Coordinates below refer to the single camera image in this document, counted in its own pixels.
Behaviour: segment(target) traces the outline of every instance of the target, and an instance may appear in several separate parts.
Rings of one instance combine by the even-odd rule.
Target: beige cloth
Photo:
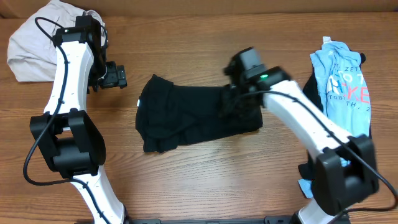
[[[92,15],[103,26],[100,15],[95,11],[84,11],[71,4],[52,0],[46,6],[21,25],[10,37],[7,51],[7,64],[19,82],[45,82],[54,81],[57,68],[57,53],[51,40],[46,37],[36,26],[35,18],[45,17],[64,27],[73,27],[76,16],[83,14]],[[53,36],[58,27],[56,25],[39,20],[43,29]]]

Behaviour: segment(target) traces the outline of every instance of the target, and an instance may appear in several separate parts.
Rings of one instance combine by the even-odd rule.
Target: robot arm
[[[39,142],[40,151],[53,172],[64,179],[78,179],[87,184],[102,214],[110,223],[128,222],[124,205],[115,196],[105,174],[105,144],[86,113],[86,96],[89,86],[111,88],[127,86],[122,65],[105,62],[105,48],[100,46],[101,26],[91,16],[78,16],[75,27],[61,28],[53,37],[65,52],[68,60],[67,82],[58,114],[58,105],[65,75],[64,57],[58,47],[57,70],[53,90],[42,116],[32,117],[30,130],[37,139],[44,131],[49,118],[55,116],[53,128],[44,132]],[[64,131],[73,137],[58,138]],[[81,193],[92,212],[95,224],[106,223],[94,206],[93,198],[78,182],[71,182]]]
[[[249,48],[235,55],[224,72],[229,75],[231,84],[226,86],[221,96],[221,115],[241,113],[261,105],[278,116],[308,151],[308,159],[312,161],[315,171],[312,182],[314,198],[295,215],[298,223],[329,223],[344,209],[378,191],[377,177],[350,157],[316,118],[337,139],[376,169],[372,141],[366,136],[354,138],[330,121],[281,68],[267,70],[256,50]],[[341,157],[350,160],[350,165],[342,167]]]

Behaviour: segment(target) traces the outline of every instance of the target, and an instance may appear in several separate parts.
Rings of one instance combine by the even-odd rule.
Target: green light
[[[260,78],[261,78],[262,80],[264,80],[264,79],[268,78],[268,75],[267,75],[267,74],[261,75]]]

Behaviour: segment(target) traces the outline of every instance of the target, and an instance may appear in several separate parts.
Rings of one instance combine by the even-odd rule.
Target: clothing
[[[260,107],[243,116],[218,116],[223,87],[175,86],[156,75],[139,97],[136,129],[144,152],[165,152],[179,145],[195,144],[255,131],[262,127]]]
[[[57,53],[51,40],[36,26],[35,18],[45,17],[64,27],[75,26],[76,16],[91,15],[103,26],[100,15],[95,11],[84,11],[71,4],[52,0],[30,16],[9,39],[7,64],[19,82],[54,81],[57,69]],[[53,36],[58,29],[55,24],[39,20],[40,26]]]
[[[329,40],[310,57],[323,113],[353,136],[369,136],[371,102],[361,55],[343,42]]]

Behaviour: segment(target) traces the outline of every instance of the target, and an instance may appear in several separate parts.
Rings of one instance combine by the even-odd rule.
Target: wooden table
[[[105,17],[108,60],[126,68],[128,87],[88,95],[88,114],[107,150],[106,173],[134,218],[262,218],[290,215],[307,204],[297,165],[303,146],[264,112],[258,133],[241,134],[164,154],[144,154],[135,129],[137,99],[153,73],[176,85],[221,86],[222,68],[255,46],[269,67],[282,65],[301,84],[312,72],[310,53],[322,36],[367,57],[363,73],[372,99],[372,132],[380,172],[398,186],[398,14],[269,14],[214,17]],[[70,184],[36,187],[22,176],[34,139],[31,116],[42,114],[52,83],[18,83],[6,64],[9,36],[24,22],[1,19],[0,223],[73,223],[91,214]],[[29,175],[59,179],[37,150]],[[385,186],[360,206],[392,203]],[[398,212],[354,213],[353,223],[396,223]]]

